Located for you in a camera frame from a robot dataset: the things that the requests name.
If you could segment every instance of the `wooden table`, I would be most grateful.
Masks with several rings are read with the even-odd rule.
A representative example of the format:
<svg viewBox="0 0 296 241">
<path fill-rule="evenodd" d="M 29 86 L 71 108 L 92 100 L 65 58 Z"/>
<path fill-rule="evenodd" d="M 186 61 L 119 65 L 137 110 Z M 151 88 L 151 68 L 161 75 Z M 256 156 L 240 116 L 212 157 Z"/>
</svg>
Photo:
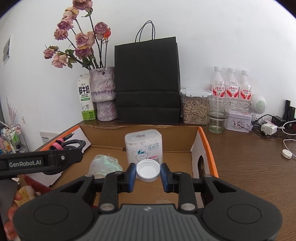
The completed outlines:
<svg viewBox="0 0 296 241">
<path fill-rule="evenodd" d="M 134 125 L 89 120 L 87 125 Z M 212 149 L 219 178 L 275 204 L 283 216 L 277 241 L 296 240 L 296 159 L 286 159 L 281 138 L 263 139 L 255 133 L 225 130 L 210 133 L 203 126 Z M 288 143 L 296 153 L 296 144 Z"/>
</svg>

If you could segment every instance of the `bag handle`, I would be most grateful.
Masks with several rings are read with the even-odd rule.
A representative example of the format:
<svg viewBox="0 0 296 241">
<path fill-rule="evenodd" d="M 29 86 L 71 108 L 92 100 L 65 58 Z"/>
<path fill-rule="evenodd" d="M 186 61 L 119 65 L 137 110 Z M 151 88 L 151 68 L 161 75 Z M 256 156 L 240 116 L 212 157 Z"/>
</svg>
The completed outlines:
<svg viewBox="0 0 296 241">
<path fill-rule="evenodd" d="M 139 34 L 140 34 L 139 42 L 141 41 L 142 31 L 143 31 L 144 27 L 145 27 L 147 24 L 149 24 L 149 23 L 151 23 L 151 25 L 152 25 L 151 39 L 152 39 L 152 40 L 153 40 L 153 38 L 155 39 L 155 26 L 154 26 L 153 22 L 152 22 L 151 20 L 149 20 L 149 21 L 147 21 L 147 22 L 146 22 L 146 23 L 140 28 L 139 32 L 137 33 L 137 36 L 136 36 L 136 39 L 135 39 L 135 43 L 137 42 L 137 37 L 138 37 Z"/>
</svg>

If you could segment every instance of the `metal screw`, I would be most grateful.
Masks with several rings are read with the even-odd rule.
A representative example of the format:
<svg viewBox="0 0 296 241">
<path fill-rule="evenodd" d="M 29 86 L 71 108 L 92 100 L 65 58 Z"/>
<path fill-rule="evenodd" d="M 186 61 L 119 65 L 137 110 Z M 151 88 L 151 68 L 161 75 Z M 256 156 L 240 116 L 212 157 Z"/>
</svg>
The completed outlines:
<svg viewBox="0 0 296 241">
<path fill-rule="evenodd" d="M 195 205 L 192 203 L 184 203 L 181 205 L 181 209 L 183 209 L 185 211 L 192 211 L 195 209 Z"/>
<path fill-rule="evenodd" d="M 112 211 L 115 208 L 115 206 L 112 203 L 103 203 L 100 206 L 100 209 L 103 211 Z"/>
</svg>

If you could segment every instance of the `green label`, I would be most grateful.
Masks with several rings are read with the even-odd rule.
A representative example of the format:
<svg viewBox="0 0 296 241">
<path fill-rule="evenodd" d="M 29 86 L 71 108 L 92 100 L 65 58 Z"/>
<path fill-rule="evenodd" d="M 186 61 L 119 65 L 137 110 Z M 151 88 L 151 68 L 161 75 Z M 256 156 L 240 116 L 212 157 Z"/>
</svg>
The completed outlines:
<svg viewBox="0 0 296 241">
<path fill-rule="evenodd" d="M 96 113 L 95 113 L 94 110 L 82 111 L 82 118 L 83 118 L 84 121 L 95 120 L 96 119 Z"/>
</svg>

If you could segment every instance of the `finger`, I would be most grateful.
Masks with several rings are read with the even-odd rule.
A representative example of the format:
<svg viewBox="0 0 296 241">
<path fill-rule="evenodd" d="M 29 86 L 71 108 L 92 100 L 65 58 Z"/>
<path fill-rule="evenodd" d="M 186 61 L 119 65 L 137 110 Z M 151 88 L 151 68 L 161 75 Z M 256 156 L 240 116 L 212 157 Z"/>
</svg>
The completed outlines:
<svg viewBox="0 0 296 241">
<path fill-rule="evenodd" d="M 4 225 L 4 231 L 6 234 L 11 234 L 15 231 L 12 221 L 7 221 Z"/>
<path fill-rule="evenodd" d="M 19 191 L 17 191 L 17 192 L 15 193 L 15 200 L 17 200 L 17 201 L 22 200 L 22 195 L 19 193 Z"/>
<path fill-rule="evenodd" d="M 15 202 L 13 202 L 12 206 L 7 211 L 7 217 L 10 221 L 12 221 L 12 218 L 13 218 L 15 211 L 17 209 L 18 209 L 18 205 Z"/>
<path fill-rule="evenodd" d="M 6 237 L 8 240 L 14 240 L 17 237 L 17 233 L 13 232 L 11 234 L 7 234 Z"/>
</svg>

